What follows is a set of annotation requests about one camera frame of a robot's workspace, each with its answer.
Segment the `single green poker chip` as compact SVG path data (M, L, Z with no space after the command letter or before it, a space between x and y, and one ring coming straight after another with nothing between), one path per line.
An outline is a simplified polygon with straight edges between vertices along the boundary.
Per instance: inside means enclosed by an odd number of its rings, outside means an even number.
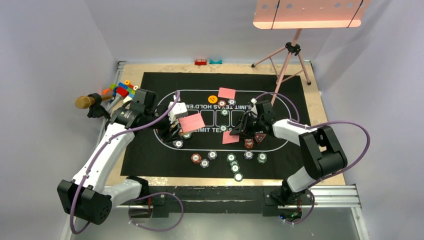
M192 137L192 133L187 133L182 136L184 139L190 139Z

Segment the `single blue poker chip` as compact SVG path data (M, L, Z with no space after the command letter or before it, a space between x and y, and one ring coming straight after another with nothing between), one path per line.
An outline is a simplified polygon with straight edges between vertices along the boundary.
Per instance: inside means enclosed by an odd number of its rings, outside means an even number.
M184 146L184 141L182 139L174 140L172 144L175 148L181 149Z

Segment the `red playing card box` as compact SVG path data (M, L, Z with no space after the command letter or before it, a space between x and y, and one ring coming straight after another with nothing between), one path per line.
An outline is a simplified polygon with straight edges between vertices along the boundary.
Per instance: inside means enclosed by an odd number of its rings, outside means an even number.
M184 131L182 130L182 126L178 120L171 124L169 130L172 136L180 136L184 133Z

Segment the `dealt red card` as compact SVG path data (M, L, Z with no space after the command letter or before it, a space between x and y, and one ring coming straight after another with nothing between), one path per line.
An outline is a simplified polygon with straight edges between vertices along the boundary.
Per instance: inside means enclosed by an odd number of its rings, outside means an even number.
M233 144L238 143L240 141L239 135L230 135L230 131L224 131L222 135L222 144Z
M234 99L236 90L231 88L220 87L218 90L218 97L223 99Z

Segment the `small red chip stack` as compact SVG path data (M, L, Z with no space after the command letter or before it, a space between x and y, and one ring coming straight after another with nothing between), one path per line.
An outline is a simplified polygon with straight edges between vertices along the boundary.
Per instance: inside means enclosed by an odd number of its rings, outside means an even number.
M247 149L252 149L252 148L253 148L253 146L254 146L254 141L253 141L253 139L244 139L244 146L245 146Z

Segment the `red backed card deck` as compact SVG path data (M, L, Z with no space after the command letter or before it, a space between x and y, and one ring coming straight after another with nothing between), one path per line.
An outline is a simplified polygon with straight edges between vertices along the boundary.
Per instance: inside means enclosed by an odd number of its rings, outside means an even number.
M183 133L191 133L206 126L200 113L181 117L178 121Z

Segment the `triangular all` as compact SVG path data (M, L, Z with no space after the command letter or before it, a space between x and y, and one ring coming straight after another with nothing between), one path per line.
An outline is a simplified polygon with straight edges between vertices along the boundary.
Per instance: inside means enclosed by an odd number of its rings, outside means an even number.
M264 133L256 133L254 136L255 141L260 144L266 137L267 135Z

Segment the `red poker chip stack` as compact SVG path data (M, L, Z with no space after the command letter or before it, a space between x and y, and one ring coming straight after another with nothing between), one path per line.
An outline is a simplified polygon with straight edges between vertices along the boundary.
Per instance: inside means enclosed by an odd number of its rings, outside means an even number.
M198 153L192 154L190 159L194 164L199 164L202 161L202 157Z

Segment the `small green chip stack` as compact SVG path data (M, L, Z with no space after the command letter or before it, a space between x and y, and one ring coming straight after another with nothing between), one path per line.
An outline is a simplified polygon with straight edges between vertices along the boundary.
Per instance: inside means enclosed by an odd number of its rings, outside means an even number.
M264 152L260 152L257 156L257 161L261 164L264 164L267 161L267 154Z

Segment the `blue poker chip stack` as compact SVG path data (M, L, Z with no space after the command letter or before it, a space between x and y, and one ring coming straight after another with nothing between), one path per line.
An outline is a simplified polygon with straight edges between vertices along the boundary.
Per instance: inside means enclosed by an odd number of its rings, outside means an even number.
M217 152L216 152L216 151L214 151L214 150L209 151L209 152L208 152L208 154L207 154L207 158L208 158L209 160L215 160L215 159L217 158L217 156L218 156L218 154L217 154Z

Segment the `orange big blind button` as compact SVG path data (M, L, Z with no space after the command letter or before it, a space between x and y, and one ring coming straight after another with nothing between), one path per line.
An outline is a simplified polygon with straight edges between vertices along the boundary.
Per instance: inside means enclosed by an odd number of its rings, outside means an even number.
M218 102L218 97L217 97L217 96L215 96L215 95L210 95L210 96L207 98L207 100L208 100L208 102L209 102L210 104L216 104L216 103Z

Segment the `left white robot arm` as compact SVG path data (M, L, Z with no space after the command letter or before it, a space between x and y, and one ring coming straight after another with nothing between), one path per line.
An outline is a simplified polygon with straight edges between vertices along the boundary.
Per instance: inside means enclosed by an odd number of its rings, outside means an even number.
M156 93L137 89L132 100L117 108L109 118L105 133L86 164L73 178L62 180L57 193L63 210L69 215L69 225L74 234L75 219L84 220L86 225L102 224L112 209L126 202L149 206L160 192L152 193L149 182L137 176L128 176L121 183L107 186L106 181L113 167L136 134L144 129L165 131L167 139L177 134L178 114L187 114L181 92L177 90L173 100L162 112L153 106Z

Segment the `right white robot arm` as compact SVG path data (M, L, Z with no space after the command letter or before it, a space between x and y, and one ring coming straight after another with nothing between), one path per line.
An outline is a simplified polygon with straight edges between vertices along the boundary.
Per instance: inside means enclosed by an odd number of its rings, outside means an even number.
M278 118L269 100L255 102L252 110L241 115L231 136L252 139L262 132L300 147L303 166L282 181L280 194L288 204L300 198L315 181L344 169L348 160L330 126L298 125L291 119Z

